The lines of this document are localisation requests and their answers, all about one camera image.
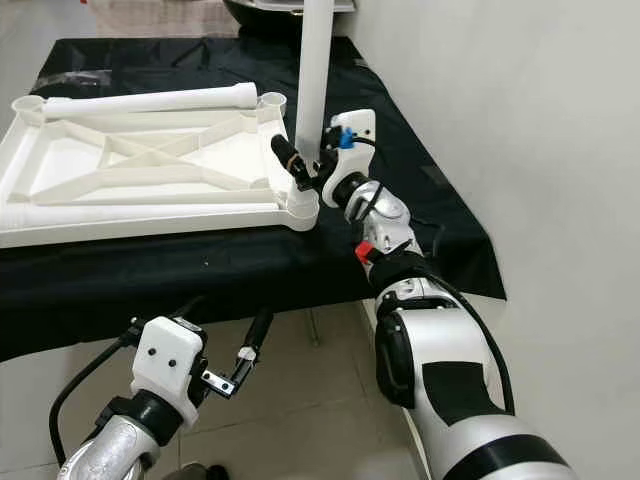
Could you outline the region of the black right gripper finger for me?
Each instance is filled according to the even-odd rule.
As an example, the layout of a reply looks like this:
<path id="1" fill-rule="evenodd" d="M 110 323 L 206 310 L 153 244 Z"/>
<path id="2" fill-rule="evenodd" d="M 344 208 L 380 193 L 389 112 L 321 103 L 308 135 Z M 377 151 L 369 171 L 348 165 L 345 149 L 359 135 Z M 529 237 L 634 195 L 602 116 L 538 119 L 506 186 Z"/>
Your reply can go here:
<path id="1" fill-rule="evenodd" d="M 293 146 L 291 141 L 283 134 L 275 134 L 270 138 L 270 148 L 282 168 L 291 175 L 294 187 L 297 189 L 308 188 L 308 165 L 301 152 Z"/>

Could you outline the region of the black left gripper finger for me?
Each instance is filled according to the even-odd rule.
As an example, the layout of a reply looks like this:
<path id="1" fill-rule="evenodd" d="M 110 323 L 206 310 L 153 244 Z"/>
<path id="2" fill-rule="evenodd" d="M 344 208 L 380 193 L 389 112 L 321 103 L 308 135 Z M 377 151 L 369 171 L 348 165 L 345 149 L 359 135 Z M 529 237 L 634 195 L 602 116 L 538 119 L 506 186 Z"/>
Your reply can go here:
<path id="1" fill-rule="evenodd" d="M 242 347 L 238 349 L 236 372 L 250 372 L 253 366 L 259 361 L 261 355 L 262 344 L 265 343 L 266 337 L 273 324 L 274 312 L 268 307 L 260 308 L 259 312 L 253 317 L 250 329 L 244 335 Z"/>
<path id="2" fill-rule="evenodd" d="M 140 337 L 145 326 L 148 323 L 151 323 L 152 320 L 159 320 L 160 317 L 169 317 L 169 319 L 175 319 L 175 317 L 177 317 L 177 319 L 186 319 L 186 315 L 189 314 L 193 308 L 200 305 L 201 302 L 204 302 L 205 298 L 205 294 L 198 294 L 198 296 L 184 302 L 182 306 L 170 311 L 169 314 L 160 314 L 152 317 L 133 317 L 133 319 L 131 319 L 131 325 L 128 326 L 128 334 L 132 335 L 132 337 Z"/>

